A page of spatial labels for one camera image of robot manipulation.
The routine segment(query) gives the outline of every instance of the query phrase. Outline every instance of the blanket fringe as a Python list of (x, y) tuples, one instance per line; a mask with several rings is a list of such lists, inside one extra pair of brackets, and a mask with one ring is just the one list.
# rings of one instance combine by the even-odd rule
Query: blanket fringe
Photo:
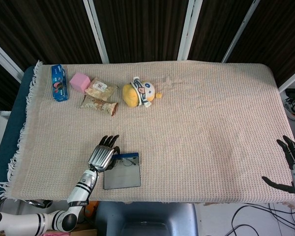
[[(38, 71), (42, 65), (43, 65), (42, 61), (38, 61), (36, 63), (36, 66), (34, 68), (33, 79), (29, 85), (29, 94), (26, 97), (26, 103), (27, 103), (27, 105), (26, 105), (26, 120), (28, 119), (28, 109), (31, 105), (31, 101), (34, 96), (34, 87), (36, 84), (37, 74), (38, 74)], [(20, 155), (20, 148), (22, 148), (22, 145), (24, 142), (24, 137), (27, 135), (27, 130), (26, 130), (25, 125), (26, 125), (26, 122), (23, 124), (23, 127), (20, 130), (20, 138), (18, 139), (18, 144), (17, 144), (18, 150), (13, 155), (13, 157), (10, 159), (10, 163), (8, 164), (8, 172), (7, 172), (8, 182), (0, 182), (0, 187), (3, 188), (3, 191), (0, 191), (0, 193), (1, 193), (0, 199), (12, 198), (11, 194), (10, 194), (10, 192), (11, 192), (10, 186), (11, 186), (13, 176), (15, 175), (15, 172), (17, 170), (17, 167), (19, 166), (20, 162), (22, 161), (22, 157)]]

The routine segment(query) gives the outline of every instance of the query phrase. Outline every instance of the fringe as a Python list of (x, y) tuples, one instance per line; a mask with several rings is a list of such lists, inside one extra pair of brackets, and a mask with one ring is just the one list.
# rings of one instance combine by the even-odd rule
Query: fringe
[[(33, 79), (29, 85), (29, 94), (26, 97), (26, 121), (28, 121), (28, 110), (30, 110), (30, 107), (32, 106), (32, 99), (35, 95), (35, 84), (36, 84), (36, 79), (39, 70), (41, 69), (41, 66), (43, 65), (42, 61), (38, 61), (36, 63), (36, 66), (34, 68), (34, 75)], [(18, 150), (16, 153), (13, 155), (13, 157), (10, 159), (10, 163), (8, 164), (8, 182), (0, 182), (0, 188), (3, 188), (3, 191), (0, 191), (0, 199), (5, 199), (5, 198), (11, 198), (15, 199), (11, 196), (11, 186), (13, 185), (13, 177), (17, 174), (17, 171), (20, 167), (20, 163), (22, 162), (22, 156), (21, 156), (21, 149), (23, 147), (23, 143), (25, 142), (25, 137), (27, 135), (28, 131), (26, 128), (26, 122), (23, 124), (22, 129), (20, 130), (20, 138), (18, 140), (17, 148)]]

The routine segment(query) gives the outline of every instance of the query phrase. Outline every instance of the food wrapper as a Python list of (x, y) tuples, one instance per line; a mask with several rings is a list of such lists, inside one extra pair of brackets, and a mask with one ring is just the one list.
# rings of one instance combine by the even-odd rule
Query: food wrapper
[(85, 93), (94, 98), (108, 101), (108, 99), (114, 94), (117, 89), (118, 87), (116, 85), (109, 84), (100, 81), (98, 78), (95, 78), (92, 80), (89, 87), (85, 90)]
[(89, 108), (96, 111), (104, 111), (113, 116), (117, 111), (118, 103), (109, 103), (89, 95), (84, 96), (80, 108)]

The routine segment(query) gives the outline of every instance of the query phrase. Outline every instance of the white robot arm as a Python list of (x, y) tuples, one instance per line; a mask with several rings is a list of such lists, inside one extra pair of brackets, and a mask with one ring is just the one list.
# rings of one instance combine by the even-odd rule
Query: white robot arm
[(115, 152), (120, 154), (119, 147), (113, 147), (119, 135), (103, 137), (94, 149), (89, 161), (89, 170), (84, 171), (67, 199), (69, 209), (57, 210), (51, 214), (10, 215), (0, 212), (0, 231), (6, 236), (38, 236), (47, 230), (62, 232), (72, 231), (78, 221), (82, 207), (89, 203), (98, 173), (111, 169), (114, 163), (111, 158)]
[(293, 180), (292, 185), (288, 186), (284, 184), (277, 184), (275, 182), (272, 182), (269, 178), (265, 176), (262, 176), (262, 179), (273, 188), (295, 194), (295, 142), (286, 136), (283, 136), (283, 139), (286, 143), (284, 143), (283, 141), (279, 139), (276, 141), (281, 146), (281, 148), (283, 149), (285, 153), (285, 158), (291, 170), (291, 175)]

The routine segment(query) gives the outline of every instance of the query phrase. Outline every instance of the dark curtain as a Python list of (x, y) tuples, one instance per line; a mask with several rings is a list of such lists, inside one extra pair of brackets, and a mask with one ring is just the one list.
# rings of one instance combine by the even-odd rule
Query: dark curtain
[(23, 70), (101, 63), (82, 0), (0, 0), (0, 46)]
[(19, 82), (0, 65), (0, 111), (11, 111), (19, 86)]
[(281, 86), (295, 73), (295, 0), (261, 0), (228, 62), (262, 63)]
[(204, 0), (189, 60), (221, 62), (252, 0)]
[(95, 0), (110, 63), (177, 60), (188, 0)]

